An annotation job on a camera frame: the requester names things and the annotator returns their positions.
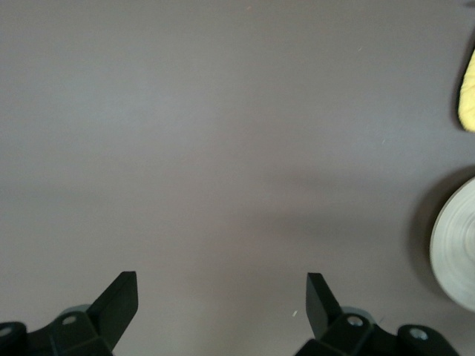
white round object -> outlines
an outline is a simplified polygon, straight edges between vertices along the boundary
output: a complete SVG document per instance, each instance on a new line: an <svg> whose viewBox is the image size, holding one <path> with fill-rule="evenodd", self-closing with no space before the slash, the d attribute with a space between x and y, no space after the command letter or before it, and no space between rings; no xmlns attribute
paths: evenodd
<svg viewBox="0 0 475 356"><path fill-rule="evenodd" d="M475 178L440 212L430 240L430 263L445 293L475 312Z"/></svg>

white plate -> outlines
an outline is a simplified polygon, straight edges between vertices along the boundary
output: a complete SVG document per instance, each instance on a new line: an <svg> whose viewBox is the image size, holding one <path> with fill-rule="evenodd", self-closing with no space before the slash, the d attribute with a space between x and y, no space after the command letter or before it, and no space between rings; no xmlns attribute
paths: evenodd
<svg viewBox="0 0 475 356"><path fill-rule="evenodd" d="M430 263L445 293L475 312L475 178L440 212L430 240Z"/></svg>

gray surface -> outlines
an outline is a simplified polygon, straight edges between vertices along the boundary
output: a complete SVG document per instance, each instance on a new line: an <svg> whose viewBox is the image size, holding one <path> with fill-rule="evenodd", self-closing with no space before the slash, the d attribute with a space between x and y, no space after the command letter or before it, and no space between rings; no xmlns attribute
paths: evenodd
<svg viewBox="0 0 475 356"><path fill-rule="evenodd" d="M466 1L2 1L0 315L137 270L117 355L293 355L305 275L475 350L425 246L475 175Z"/></svg>

yellow object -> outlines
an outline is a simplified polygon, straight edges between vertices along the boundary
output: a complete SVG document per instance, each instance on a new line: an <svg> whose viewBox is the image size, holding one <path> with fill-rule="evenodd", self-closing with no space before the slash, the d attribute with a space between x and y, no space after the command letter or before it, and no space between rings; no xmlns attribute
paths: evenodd
<svg viewBox="0 0 475 356"><path fill-rule="evenodd" d="M459 118L465 130L475 132L475 52L460 88Z"/></svg>

white disc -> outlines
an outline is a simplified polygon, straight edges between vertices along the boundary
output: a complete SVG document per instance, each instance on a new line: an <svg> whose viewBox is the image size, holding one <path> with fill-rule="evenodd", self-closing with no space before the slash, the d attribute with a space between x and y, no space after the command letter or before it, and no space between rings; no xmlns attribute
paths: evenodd
<svg viewBox="0 0 475 356"><path fill-rule="evenodd" d="M475 178L440 212L430 240L430 263L445 293L475 312Z"/></svg>

